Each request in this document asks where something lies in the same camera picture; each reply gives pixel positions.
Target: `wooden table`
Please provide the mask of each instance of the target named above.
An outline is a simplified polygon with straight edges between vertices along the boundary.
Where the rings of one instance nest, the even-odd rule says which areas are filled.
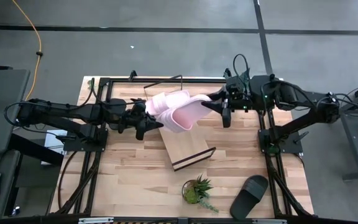
[[[88,81],[91,78],[84,77],[78,104],[84,102],[88,96],[90,91]],[[95,86],[98,80],[99,77],[95,77]],[[146,83],[115,83],[111,97],[127,101],[130,98],[146,98],[143,89],[145,85]],[[221,87],[222,84],[183,84],[183,88],[191,95],[211,93]],[[180,84],[163,83],[147,88],[146,94],[150,97],[162,91],[171,92],[179,88]],[[92,97],[89,102],[94,103],[94,101],[95,98]],[[274,110],[273,113],[277,125],[283,125],[292,119],[291,113],[287,111]],[[92,216],[231,217],[229,208],[244,181],[256,174],[267,176],[265,159],[260,153],[257,140],[259,129],[257,114],[255,111],[249,113],[237,111],[232,114],[231,127],[226,129],[223,128],[221,116],[217,113],[210,113],[198,121],[198,124],[208,147],[216,147],[216,151],[212,158],[177,172],[172,169],[158,129],[147,132],[143,141],[136,140],[134,129],[127,129],[123,134],[110,130],[108,144],[102,154],[99,167]],[[84,153],[77,153],[64,175],[63,203],[78,185],[83,157]],[[313,213],[302,163],[292,154],[283,154],[282,160],[288,188],[302,206]],[[189,205],[182,199],[182,185],[200,174],[211,179],[214,188],[209,191],[210,203],[219,209],[219,213],[201,208],[199,205]],[[277,193],[280,208],[284,211],[281,190],[277,190]],[[57,192],[53,198],[51,212],[56,210]],[[273,218],[269,189],[248,217]]]

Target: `orange cable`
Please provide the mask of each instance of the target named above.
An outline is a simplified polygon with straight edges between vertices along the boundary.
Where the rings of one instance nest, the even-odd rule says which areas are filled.
[[[40,64],[40,60],[41,60],[41,56],[42,56],[42,43],[41,43],[41,37],[40,34],[38,33],[37,29],[35,28],[34,24],[31,22],[31,20],[29,19],[29,17],[24,13],[24,11],[22,10],[22,8],[20,8],[20,6],[16,3],[15,0],[12,0],[12,2],[17,6],[17,8],[20,10],[20,12],[23,14],[23,16],[27,19],[27,21],[31,24],[32,28],[35,31],[35,34],[37,34],[38,37],[38,43],[39,43],[39,51],[37,52],[38,55],[38,59],[37,59],[37,63],[35,64],[35,71],[34,71],[34,80],[32,82],[32,86],[30,89],[29,94],[27,94],[25,100],[29,99],[29,96],[31,95],[31,93],[34,90],[34,86],[35,86],[35,82],[37,81],[37,72],[38,72],[38,66]]]

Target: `concrete floor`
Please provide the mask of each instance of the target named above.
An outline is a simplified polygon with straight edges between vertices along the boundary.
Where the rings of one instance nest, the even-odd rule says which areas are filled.
[[[17,2],[35,24],[43,26],[258,28],[252,0]],[[358,30],[358,1],[259,3],[266,29]],[[0,24],[27,22],[12,2],[0,0]],[[306,90],[347,93],[358,87],[358,35],[349,34],[267,35],[272,69]],[[42,31],[40,35],[45,55],[32,96],[50,101],[76,103],[85,75],[129,75],[137,70],[139,75],[220,77],[238,53],[247,56],[252,75],[266,73],[259,34]],[[33,32],[0,30],[0,65],[33,72],[37,49]],[[293,112],[295,118],[300,115]],[[358,220],[358,180],[342,181],[342,175],[356,171],[356,164],[341,122],[316,124],[306,131],[310,134],[302,145],[315,214]],[[47,189],[53,192],[40,187],[22,194],[21,200],[38,208],[28,208],[24,214],[45,213],[42,203],[48,197],[38,191]]]

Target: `black slipper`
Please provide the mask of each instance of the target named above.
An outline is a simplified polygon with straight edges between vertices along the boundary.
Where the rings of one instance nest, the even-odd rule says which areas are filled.
[[[253,207],[260,202],[269,182],[261,175],[249,177],[230,207],[230,214],[236,220],[246,220]]]

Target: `potted plant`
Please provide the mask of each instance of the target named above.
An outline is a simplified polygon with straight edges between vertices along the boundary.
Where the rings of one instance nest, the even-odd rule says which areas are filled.
[[[202,207],[219,212],[206,200],[209,198],[207,190],[212,189],[210,180],[202,179],[202,174],[196,180],[189,180],[181,188],[181,194],[187,203],[199,203]]]

